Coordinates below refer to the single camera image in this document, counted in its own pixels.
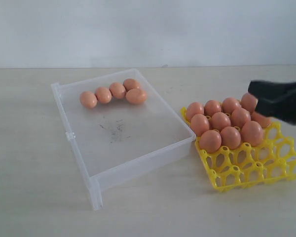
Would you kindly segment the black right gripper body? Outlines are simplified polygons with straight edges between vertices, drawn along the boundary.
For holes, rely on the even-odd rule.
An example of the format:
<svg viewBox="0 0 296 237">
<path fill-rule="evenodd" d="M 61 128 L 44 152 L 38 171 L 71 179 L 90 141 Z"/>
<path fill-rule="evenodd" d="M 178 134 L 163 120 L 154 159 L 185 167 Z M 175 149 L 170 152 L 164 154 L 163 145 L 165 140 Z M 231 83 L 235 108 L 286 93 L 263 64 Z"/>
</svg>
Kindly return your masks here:
<svg viewBox="0 0 296 237">
<path fill-rule="evenodd" d="M 258 99 L 258 113 L 296 125 L 296 89 L 273 100 Z"/>
</svg>

